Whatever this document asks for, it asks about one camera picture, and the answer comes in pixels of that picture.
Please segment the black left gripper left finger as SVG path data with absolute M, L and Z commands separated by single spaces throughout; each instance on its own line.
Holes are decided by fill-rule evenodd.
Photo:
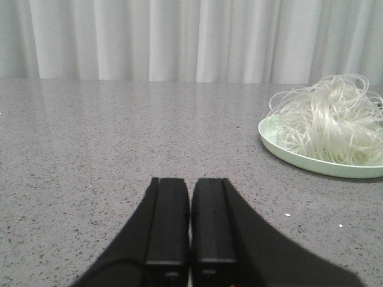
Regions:
M 189 194 L 183 179 L 153 178 L 133 215 L 74 286 L 187 286 Z

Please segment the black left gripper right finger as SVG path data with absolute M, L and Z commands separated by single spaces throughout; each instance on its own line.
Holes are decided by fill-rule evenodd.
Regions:
M 191 230 L 193 286 L 362 286 L 274 229 L 228 179 L 197 181 Z

